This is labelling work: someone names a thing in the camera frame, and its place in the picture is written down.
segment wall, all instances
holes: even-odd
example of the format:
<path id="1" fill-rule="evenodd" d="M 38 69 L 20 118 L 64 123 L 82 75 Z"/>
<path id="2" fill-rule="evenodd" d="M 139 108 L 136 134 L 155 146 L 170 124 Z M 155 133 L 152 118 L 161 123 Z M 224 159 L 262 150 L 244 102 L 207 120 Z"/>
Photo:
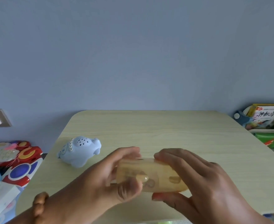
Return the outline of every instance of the wall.
<path id="1" fill-rule="evenodd" d="M 274 102 L 274 0 L 0 0 L 0 141 L 47 152 L 86 109 L 252 102 Z"/>

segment left hand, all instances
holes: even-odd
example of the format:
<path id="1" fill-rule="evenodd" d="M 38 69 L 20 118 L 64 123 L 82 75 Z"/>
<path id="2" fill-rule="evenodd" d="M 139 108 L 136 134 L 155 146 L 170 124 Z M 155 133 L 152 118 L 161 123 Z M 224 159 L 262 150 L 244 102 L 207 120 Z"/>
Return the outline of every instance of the left hand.
<path id="1" fill-rule="evenodd" d="M 91 223 L 109 208 L 138 196 L 142 182 L 110 182 L 115 179 L 118 161 L 140 157 L 139 151 L 139 147 L 118 148 L 49 197 L 43 213 L 47 223 Z"/>

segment yellow plastic container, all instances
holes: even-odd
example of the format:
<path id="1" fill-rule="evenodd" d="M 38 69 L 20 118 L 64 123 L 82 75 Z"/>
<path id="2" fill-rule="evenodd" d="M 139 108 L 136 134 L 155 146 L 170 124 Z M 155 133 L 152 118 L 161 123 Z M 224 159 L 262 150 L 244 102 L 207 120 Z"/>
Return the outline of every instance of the yellow plastic container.
<path id="1" fill-rule="evenodd" d="M 182 192 L 188 189 L 179 175 L 166 163 L 153 158 L 122 159 L 116 171 L 116 182 L 129 178 L 143 182 L 143 192 Z"/>

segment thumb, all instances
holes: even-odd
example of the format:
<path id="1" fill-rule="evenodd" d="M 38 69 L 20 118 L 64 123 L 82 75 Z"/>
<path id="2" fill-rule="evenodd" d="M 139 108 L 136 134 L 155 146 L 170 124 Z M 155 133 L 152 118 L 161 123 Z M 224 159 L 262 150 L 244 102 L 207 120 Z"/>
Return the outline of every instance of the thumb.
<path id="1" fill-rule="evenodd" d="M 183 214 L 192 223 L 200 223 L 200 215 L 195 208 L 191 198 L 180 193 L 153 193 L 153 201 L 163 201 L 169 207 Z"/>
<path id="2" fill-rule="evenodd" d="M 142 182 L 130 178 L 119 184 L 113 184 L 107 188 L 107 194 L 113 206 L 130 201 L 141 193 Z"/>

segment light wood table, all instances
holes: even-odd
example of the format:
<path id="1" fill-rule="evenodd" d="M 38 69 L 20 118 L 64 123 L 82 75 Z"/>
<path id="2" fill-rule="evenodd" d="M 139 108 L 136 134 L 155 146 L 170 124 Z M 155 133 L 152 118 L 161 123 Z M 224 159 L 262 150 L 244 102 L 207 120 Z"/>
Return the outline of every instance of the light wood table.
<path id="1" fill-rule="evenodd" d="M 56 158 L 71 138 L 101 140 L 101 153 L 75 169 Z M 259 213 L 274 212 L 274 152 L 229 116 L 215 111 L 82 111 L 75 114 L 57 139 L 17 202 L 17 214 L 31 206 L 42 191 L 54 194 L 89 166 L 118 147 L 139 146 L 143 157 L 162 148 L 185 148 L 219 163 L 249 204 Z M 113 207 L 95 223 L 140 223 L 184 217 L 142 193 Z"/>

